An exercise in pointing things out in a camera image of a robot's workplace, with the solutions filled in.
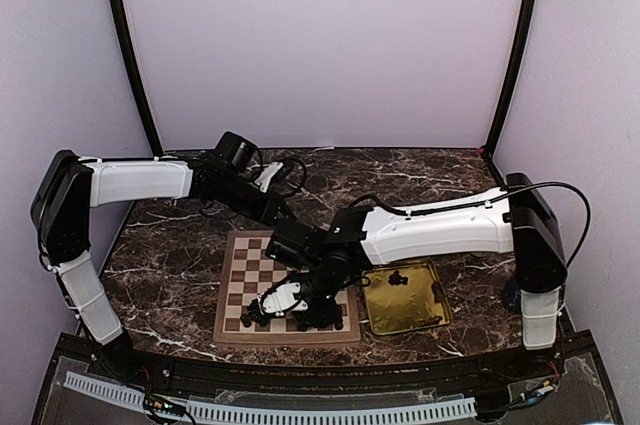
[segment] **dark marble surface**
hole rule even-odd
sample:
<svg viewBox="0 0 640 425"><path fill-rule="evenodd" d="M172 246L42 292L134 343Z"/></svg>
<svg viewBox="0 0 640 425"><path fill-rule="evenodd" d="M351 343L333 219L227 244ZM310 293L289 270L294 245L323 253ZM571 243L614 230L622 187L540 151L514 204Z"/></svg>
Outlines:
<svg viewBox="0 0 640 425"><path fill-rule="evenodd" d="M472 150L267 150L265 162L300 157L309 169L289 203L299 220L328 227L364 193L392 205L459 198L495 186ZM227 233L265 229L221 206L205 218L194 200L138 203L102 279L136 348L168 355L270 365L379 365L468 356L516 347L520 318L500 304L511 254L432 257L454 312L450 326L378 337L360 300L361 343L342 349L217 347L213 326Z"/></svg>

